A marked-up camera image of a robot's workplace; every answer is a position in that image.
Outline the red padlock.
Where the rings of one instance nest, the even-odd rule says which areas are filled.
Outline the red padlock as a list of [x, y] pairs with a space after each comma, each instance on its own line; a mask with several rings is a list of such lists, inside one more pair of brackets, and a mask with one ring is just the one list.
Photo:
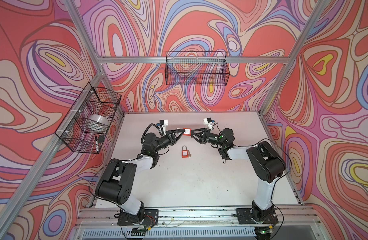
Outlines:
[[187, 146], [182, 146], [182, 158], [190, 158], [191, 153], [188, 150]]
[[190, 136], [191, 135], [191, 129], [184, 128], [184, 136]]

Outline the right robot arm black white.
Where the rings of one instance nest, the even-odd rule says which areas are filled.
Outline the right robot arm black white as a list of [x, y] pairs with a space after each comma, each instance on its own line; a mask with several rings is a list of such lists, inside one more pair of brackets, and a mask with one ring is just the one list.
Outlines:
[[219, 134], [214, 134], [208, 128], [192, 130], [190, 136], [200, 144], [211, 144], [218, 148], [222, 159], [248, 160], [258, 177], [258, 187], [255, 199], [252, 201], [247, 218], [256, 223], [273, 222], [273, 195], [277, 181], [283, 176], [286, 164], [268, 141], [261, 141], [255, 145], [236, 146], [234, 132], [225, 128]]

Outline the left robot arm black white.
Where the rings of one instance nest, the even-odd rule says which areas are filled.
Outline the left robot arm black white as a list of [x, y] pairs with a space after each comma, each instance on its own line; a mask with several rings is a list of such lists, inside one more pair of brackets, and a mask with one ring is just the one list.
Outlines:
[[132, 194], [135, 176], [154, 168], [160, 158], [159, 151], [175, 145], [184, 135], [184, 129], [168, 130], [161, 137], [154, 133], [143, 133], [141, 153], [130, 161], [111, 159], [96, 184], [95, 196], [117, 205], [129, 224], [140, 225], [149, 217], [145, 205]]

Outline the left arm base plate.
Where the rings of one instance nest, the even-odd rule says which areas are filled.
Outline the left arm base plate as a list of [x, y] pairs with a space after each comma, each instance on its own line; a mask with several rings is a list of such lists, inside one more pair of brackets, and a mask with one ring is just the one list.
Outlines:
[[121, 211], [120, 213], [115, 214], [114, 217], [118, 219], [118, 226], [155, 226], [158, 224], [159, 221], [159, 210], [141, 210], [136, 215], [131, 215], [124, 211]]

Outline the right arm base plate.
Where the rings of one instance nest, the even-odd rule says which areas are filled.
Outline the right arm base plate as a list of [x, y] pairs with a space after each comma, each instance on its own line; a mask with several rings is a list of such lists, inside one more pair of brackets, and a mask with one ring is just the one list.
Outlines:
[[237, 218], [241, 225], [276, 225], [279, 223], [274, 208], [267, 210], [261, 210], [260, 208], [238, 208], [232, 216]]

